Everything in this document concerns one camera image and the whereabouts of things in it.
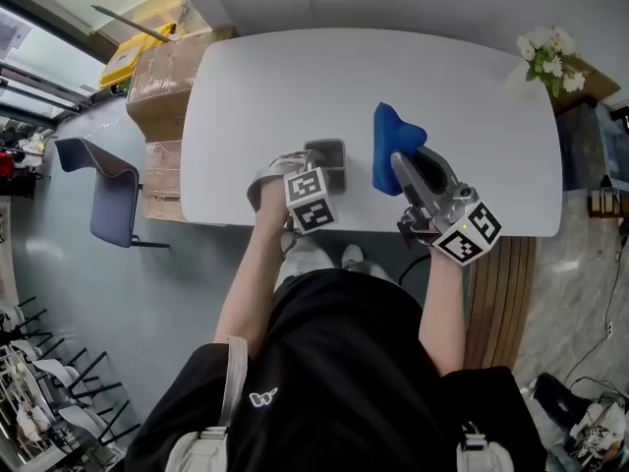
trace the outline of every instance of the white flower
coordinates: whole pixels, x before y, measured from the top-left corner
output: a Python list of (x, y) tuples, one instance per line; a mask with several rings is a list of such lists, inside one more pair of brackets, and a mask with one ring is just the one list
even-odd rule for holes
[(535, 58), (535, 48), (531, 45), (531, 42), (525, 36), (518, 36), (518, 48), (520, 49), (520, 54), (527, 61), (532, 61)]
[(553, 74), (556, 77), (561, 77), (561, 60), (555, 56), (550, 61), (544, 61), (543, 70), (547, 74)]
[(550, 44), (552, 37), (552, 29), (544, 27), (536, 27), (533, 32), (527, 34), (527, 38), (536, 49)]
[(565, 29), (556, 27), (552, 30), (552, 47), (563, 54), (574, 54), (574, 38)]
[(574, 92), (575, 90), (583, 89), (583, 84), (585, 82), (585, 76), (581, 72), (577, 72), (573, 76), (564, 76), (563, 88), (568, 92)]

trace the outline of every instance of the black t-shirt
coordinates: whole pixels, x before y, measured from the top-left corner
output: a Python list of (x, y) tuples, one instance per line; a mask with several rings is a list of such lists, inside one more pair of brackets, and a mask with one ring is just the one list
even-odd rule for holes
[[(282, 285), (229, 430), (229, 470), (456, 470), (465, 418), (488, 421), (482, 430), (516, 471), (543, 470), (508, 370), (483, 371), (480, 383), (480, 372), (440, 378), (418, 340), (421, 315), (404, 290), (365, 274), (325, 269)], [(216, 425), (226, 366), (226, 345), (193, 354), (130, 446), (127, 470), (164, 470), (179, 437)], [(492, 393), (484, 379), (508, 388)], [(487, 415), (483, 405), (502, 407)]]

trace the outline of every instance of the backpack strap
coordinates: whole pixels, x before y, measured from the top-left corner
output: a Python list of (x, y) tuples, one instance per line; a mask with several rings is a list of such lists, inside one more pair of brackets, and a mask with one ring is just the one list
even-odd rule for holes
[(464, 439), (456, 448), (458, 472), (513, 472), (513, 461), (504, 447), (488, 442), (472, 422), (464, 429)]
[(227, 378), (225, 379), (223, 408), (218, 419), (218, 427), (229, 427), (243, 394), (243, 386), (247, 377), (247, 341), (242, 337), (229, 335), (227, 342), (229, 344)]

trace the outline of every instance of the yellow box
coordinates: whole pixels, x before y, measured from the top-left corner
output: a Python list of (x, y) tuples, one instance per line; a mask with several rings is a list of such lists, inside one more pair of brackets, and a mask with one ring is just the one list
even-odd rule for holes
[[(168, 23), (162, 27), (156, 28), (161, 35), (168, 35), (175, 28), (174, 23)], [(140, 55), (157, 45), (164, 43), (154, 36), (150, 36), (146, 33), (138, 33), (131, 40), (127, 40), (125, 43), (121, 43), (114, 54), (113, 58), (109, 60), (105, 70), (103, 70), (100, 76), (100, 87), (109, 88), (125, 82), (130, 79), (134, 74)]]

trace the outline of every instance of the cardboard box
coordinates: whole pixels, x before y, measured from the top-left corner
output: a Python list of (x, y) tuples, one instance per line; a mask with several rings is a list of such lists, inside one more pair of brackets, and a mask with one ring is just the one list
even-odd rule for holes
[(182, 214), (181, 202), (178, 199), (157, 198), (156, 196), (143, 198), (143, 217), (154, 220), (187, 222)]
[(185, 222), (181, 211), (181, 140), (146, 144), (143, 216)]
[(127, 96), (127, 113), (147, 142), (181, 140), (190, 91), (203, 53), (235, 36), (218, 29), (168, 42), (142, 53)]

